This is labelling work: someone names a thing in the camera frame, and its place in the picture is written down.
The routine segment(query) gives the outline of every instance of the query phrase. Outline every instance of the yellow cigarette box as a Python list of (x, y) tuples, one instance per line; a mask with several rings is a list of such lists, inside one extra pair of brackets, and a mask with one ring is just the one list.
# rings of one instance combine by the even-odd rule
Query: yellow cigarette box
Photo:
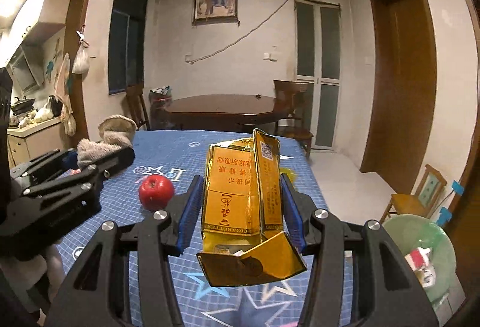
[(211, 286), (258, 285), (306, 270), (283, 232), (279, 158), (279, 140), (259, 129), (210, 146), (197, 257)]

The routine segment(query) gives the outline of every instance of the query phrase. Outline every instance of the red apple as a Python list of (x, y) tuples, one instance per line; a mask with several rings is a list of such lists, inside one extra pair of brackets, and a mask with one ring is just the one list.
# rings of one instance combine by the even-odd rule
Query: red apple
[(141, 204), (151, 212), (165, 209), (174, 194), (172, 181), (156, 174), (149, 175), (138, 189)]

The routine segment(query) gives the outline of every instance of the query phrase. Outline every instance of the blue tablecloth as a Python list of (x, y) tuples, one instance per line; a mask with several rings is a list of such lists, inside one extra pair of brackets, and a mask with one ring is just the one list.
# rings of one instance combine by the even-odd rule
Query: blue tablecloth
[[(204, 174), (206, 153), (210, 144), (245, 136), (247, 135), (242, 133), (211, 131), (137, 132), (133, 141), (135, 161), (125, 172), (104, 183), (100, 196), (100, 213), (71, 231), (58, 246), (66, 272), (104, 221), (114, 220), (123, 226), (141, 221), (148, 214), (138, 201), (138, 187), (145, 175), (164, 174), (173, 181), (176, 194), (184, 193), (194, 175)], [(289, 138), (280, 138), (280, 143), (280, 166), (296, 172), (295, 188), (309, 194), (317, 207), (327, 208), (298, 143)], [(307, 291), (312, 257), (306, 258), (309, 271), (285, 281), (246, 288), (212, 288), (198, 265), (196, 253), (201, 249), (199, 219), (190, 247), (181, 257), (170, 257), (173, 283), (185, 326), (297, 325)], [(352, 268), (350, 263), (346, 262), (340, 325), (350, 322), (351, 301)], [(130, 255), (130, 306), (133, 324), (142, 325), (136, 253)]]

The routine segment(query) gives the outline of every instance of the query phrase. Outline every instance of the silver screw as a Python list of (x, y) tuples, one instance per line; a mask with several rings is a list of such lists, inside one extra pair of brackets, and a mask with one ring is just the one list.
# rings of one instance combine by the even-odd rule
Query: silver screw
[(153, 218), (155, 220), (165, 220), (168, 216), (168, 213), (165, 211), (156, 211), (153, 213)]
[(380, 229), (380, 223), (376, 220), (369, 220), (367, 225), (368, 225), (368, 228), (370, 228), (373, 231), (377, 231)]
[(114, 226), (115, 224), (113, 221), (105, 221), (105, 223), (102, 224), (102, 230), (111, 231)]
[(316, 218), (327, 218), (328, 217), (328, 212), (325, 209), (317, 209), (315, 211), (315, 217)]

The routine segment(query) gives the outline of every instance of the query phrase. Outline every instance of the dark window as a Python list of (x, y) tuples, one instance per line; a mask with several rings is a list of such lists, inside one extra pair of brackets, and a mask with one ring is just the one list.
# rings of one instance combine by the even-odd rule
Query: dark window
[(147, 0), (113, 0), (109, 37), (109, 93), (143, 83)]

